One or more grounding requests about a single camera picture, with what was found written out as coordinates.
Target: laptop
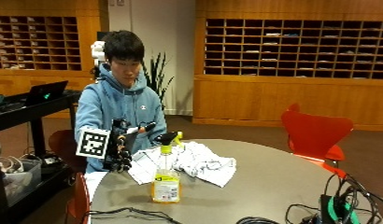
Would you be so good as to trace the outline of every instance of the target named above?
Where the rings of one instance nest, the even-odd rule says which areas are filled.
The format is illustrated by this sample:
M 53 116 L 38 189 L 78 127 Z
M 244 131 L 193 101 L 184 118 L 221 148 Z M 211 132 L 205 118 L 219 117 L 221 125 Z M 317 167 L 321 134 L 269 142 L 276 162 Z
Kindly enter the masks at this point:
M 8 102 L 0 106 L 0 112 L 8 112 L 60 98 L 64 94 L 66 83 L 68 80 L 32 86 L 26 98 L 21 99 L 20 102 Z

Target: man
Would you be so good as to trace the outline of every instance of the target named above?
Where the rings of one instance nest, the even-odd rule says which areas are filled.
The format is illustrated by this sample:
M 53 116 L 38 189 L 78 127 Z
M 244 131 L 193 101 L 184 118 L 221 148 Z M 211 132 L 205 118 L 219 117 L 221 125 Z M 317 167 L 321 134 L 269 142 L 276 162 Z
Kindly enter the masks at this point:
M 100 81 L 85 86 L 81 92 L 76 114 L 76 141 L 80 128 L 90 127 L 110 130 L 112 119 L 125 119 L 129 127 L 155 122 L 147 133 L 136 136 L 132 154 L 156 145 L 155 137 L 167 132 L 161 104 L 153 90 L 147 87 L 141 62 L 144 46 L 139 37 L 129 31 L 110 32 L 102 39 L 105 66 L 100 65 Z M 106 171 L 101 160 L 86 158 L 85 172 Z

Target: hood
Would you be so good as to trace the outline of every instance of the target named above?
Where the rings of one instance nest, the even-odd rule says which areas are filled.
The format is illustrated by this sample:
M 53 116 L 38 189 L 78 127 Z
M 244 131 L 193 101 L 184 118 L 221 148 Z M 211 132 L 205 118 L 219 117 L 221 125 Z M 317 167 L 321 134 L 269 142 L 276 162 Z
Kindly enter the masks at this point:
M 143 73 L 143 69 L 139 70 L 135 85 L 129 89 L 126 89 L 120 85 L 116 78 L 113 77 L 109 65 L 106 63 L 100 64 L 100 81 L 105 81 L 117 91 L 122 92 L 124 94 L 131 94 L 135 91 L 143 91 L 143 89 L 147 87 L 147 80 Z

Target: blue hoodie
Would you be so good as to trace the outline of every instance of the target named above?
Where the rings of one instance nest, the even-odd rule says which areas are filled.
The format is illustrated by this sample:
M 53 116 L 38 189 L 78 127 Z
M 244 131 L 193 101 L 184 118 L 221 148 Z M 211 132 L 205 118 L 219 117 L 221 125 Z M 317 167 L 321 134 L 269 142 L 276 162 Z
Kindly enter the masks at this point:
M 167 132 L 161 104 L 155 91 L 147 86 L 141 69 L 135 85 L 131 89 L 124 89 L 112 72 L 100 65 L 100 82 L 86 85 L 81 92 L 76 114 L 76 141 L 80 139 L 80 127 L 110 130 L 112 119 L 125 119 L 131 122 L 129 127 L 136 127 L 140 122 L 156 123 L 149 132 L 136 136 L 132 154 L 157 145 L 155 137 Z M 101 160 L 86 158 L 86 161 L 86 173 L 106 171 Z

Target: wooden shelf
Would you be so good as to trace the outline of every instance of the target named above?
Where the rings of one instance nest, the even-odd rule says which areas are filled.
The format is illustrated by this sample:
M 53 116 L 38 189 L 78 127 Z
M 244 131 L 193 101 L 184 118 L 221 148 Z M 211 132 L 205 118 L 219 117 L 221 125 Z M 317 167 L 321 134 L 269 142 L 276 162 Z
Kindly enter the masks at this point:
M 0 16 L 0 69 L 81 71 L 76 17 Z
M 383 79 L 383 21 L 207 19 L 204 74 Z

